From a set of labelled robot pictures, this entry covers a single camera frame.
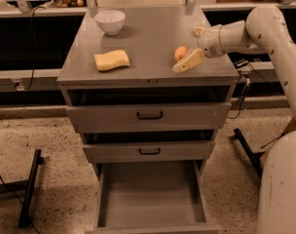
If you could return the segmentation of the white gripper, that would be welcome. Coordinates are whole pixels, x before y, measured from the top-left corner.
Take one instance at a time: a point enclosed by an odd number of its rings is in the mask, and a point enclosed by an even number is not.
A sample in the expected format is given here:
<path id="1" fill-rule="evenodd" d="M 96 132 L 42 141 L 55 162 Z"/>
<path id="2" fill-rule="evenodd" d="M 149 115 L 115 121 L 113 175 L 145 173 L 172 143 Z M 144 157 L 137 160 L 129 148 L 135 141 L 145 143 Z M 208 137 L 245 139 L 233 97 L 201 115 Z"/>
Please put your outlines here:
<path id="1" fill-rule="evenodd" d="M 209 28 L 194 27 L 192 33 L 199 38 L 199 49 L 190 48 L 187 55 L 173 66 L 173 71 L 176 73 L 187 71 L 200 64 L 204 60 L 204 56 L 210 59 L 222 57 L 224 52 L 220 43 L 220 29 L 221 25 Z"/>

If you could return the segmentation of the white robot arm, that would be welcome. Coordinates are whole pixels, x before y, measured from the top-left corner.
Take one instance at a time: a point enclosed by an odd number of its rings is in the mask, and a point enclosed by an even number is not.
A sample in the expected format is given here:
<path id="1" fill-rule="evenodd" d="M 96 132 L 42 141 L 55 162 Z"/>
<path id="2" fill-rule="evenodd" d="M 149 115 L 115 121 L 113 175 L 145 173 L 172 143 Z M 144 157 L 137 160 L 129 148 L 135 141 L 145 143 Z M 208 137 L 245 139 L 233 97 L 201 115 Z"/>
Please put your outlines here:
<path id="1" fill-rule="evenodd" d="M 296 123 L 296 44 L 281 10 L 274 5 L 254 8 L 245 20 L 196 27 L 198 47 L 176 60 L 183 72 L 204 58 L 229 53 L 269 56 Z M 267 154 L 259 196 L 256 234 L 296 234 L 296 130 L 275 142 Z"/>

